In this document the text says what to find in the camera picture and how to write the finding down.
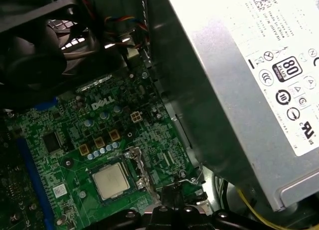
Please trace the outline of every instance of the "metal case panel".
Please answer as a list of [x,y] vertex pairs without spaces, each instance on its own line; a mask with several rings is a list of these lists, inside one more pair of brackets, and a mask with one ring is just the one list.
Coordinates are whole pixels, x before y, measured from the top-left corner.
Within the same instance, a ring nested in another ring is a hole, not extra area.
[[319,191],[318,150],[296,156],[219,1],[148,0],[152,57],[197,158],[279,210]]

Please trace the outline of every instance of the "red wire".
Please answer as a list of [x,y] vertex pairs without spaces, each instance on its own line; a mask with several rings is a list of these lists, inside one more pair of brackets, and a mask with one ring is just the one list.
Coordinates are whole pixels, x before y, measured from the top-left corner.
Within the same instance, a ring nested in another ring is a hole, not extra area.
[[88,0],[83,0],[83,3],[86,5],[86,7],[87,7],[87,9],[88,9],[88,11],[89,11],[90,16],[91,16],[93,19],[95,19],[95,16],[94,16],[94,14],[93,14],[93,12],[92,12],[93,8],[92,8],[92,6],[91,6],[91,3],[90,3]]

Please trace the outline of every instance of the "dell logo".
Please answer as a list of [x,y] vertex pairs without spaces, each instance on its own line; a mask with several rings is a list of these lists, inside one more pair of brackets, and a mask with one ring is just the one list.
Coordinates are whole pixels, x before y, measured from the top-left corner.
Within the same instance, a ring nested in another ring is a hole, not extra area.
[[311,138],[311,136],[315,134],[315,132],[313,131],[313,128],[311,127],[308,121],[305,124],[301,124],[301,125],[303,126],[302,130],[304,131],[304,134],[307,139]]
[[91,104],[91,106],[92,106],[93,110],[97,110],[98,108],[103,107],[104,105],[108,105],[110,103],[113,103],[114,101],[115,100],[111,96],[109,96],[107,98],[101,99],[97,103]]

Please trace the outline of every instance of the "motherboard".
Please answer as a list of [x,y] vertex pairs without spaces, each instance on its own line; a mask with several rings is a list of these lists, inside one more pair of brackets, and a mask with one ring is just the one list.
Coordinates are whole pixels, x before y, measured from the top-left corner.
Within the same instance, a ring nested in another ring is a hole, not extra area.
[[160,203],[163,186],[176,181],[187,180],[186,198],[203,194],[143,64],[102,76],[53,103],[6,119],[41,180],[36,192],[50,206],[47,229],[81,230],[123,209],[143,213]]
[[42,230],[43,214],[23,158],[0,120],[0,230]]

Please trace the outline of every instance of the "sticker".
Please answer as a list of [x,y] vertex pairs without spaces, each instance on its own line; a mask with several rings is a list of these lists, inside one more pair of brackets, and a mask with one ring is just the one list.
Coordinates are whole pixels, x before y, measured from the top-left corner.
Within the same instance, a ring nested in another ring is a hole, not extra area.
[[68,192],[66,191],[65,185],[61,184],[55,188],[53,188],[53,192],[56,198],[59,198],[63,195],[66,195]]
[[319,147],[315,0],[221,0],[224,21],[297,156]]

